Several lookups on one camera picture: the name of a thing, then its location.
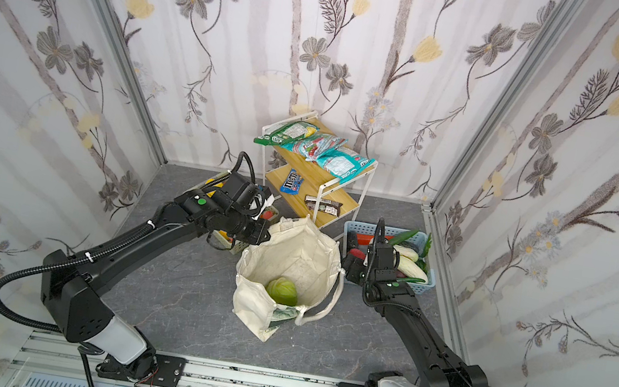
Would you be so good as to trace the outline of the red bell pepper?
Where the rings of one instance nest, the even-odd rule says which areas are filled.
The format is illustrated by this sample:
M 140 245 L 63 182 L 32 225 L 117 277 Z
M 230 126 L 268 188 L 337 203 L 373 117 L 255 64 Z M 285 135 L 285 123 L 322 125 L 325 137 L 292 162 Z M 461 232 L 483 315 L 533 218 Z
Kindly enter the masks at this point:
M 348 251 L 348 256 L 355 257 L 356 259 L 360 259 L 361 261 L 366 260 L 366 254 L 362 252 L 360 249 L 351 249 Z

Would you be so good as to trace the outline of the cream canvas grocery bag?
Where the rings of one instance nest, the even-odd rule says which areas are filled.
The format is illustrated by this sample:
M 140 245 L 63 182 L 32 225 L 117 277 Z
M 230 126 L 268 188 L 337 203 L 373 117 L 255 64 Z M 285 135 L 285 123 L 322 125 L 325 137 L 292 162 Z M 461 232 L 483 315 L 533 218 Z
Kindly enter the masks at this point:
M 281 219 L 269 232 L 269 242 L 241 254 L 232 296 L 232 311 L 261 342 L 284 323 L 298 327 L 327 317 L 345 287 L 339 246 L 311 219 Z M 267 294 L 268 282 L 282 276 L 298 289 L 294 307 L 277 304 Z

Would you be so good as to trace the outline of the green cabbage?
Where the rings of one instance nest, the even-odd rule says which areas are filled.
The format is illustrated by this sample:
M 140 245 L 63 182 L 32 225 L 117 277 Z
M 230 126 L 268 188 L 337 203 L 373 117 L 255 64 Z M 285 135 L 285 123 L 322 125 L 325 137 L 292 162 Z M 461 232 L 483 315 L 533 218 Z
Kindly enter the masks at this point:
M 277 304 L 296 306 L 298 304 L 298 289 L 288 278 L 278 277 L 266 285 L 266 292 Z

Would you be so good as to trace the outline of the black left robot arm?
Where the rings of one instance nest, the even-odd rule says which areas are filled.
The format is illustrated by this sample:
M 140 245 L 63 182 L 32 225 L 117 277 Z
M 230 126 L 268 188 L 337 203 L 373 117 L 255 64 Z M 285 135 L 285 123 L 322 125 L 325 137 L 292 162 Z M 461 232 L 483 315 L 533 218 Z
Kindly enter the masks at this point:
M 155 347 L 104 303 L 102 296 L 122 279 L 163 253 L 215 231 L 234 240 L 261 245 L 271 239 L 263 211 L 269 190 L 257 184 L 253 165 L 240 152 L 233 168 L 210 183 L 181 193 L 156 210 L 153 217 L 101 245 L 71 255 L 47 255 L 42 265 L 0 278 L 0 315 L 35 330 L 59 333 L 78 345 L 80 353 L 105 356 L 99 375 L 134 383 L 149 383 L 159 368 Z M 41 302 L 51 323 L 29 319 L 1 300 L 3 287 L 38 276 Z

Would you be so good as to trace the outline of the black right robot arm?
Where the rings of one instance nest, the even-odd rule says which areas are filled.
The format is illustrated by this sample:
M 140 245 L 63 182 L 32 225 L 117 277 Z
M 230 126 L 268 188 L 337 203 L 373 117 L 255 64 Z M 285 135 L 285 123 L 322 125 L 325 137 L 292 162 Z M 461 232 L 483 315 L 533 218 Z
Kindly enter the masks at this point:
M 444 342 L 419 305 L 414 285 L 429 283 L 422 269 L 406 267 L 422 258 L 413 239 L 418 232 L 389 230 L 375 224 L 347 222 L 343 271 L 362 291 L 363 303 L 377 311 L 402 340 L 417 372 L 410 380 L 398 371 L 376 372 L 362 384 L 337 387 L 489 387 L 480 366 L 468 365 Z

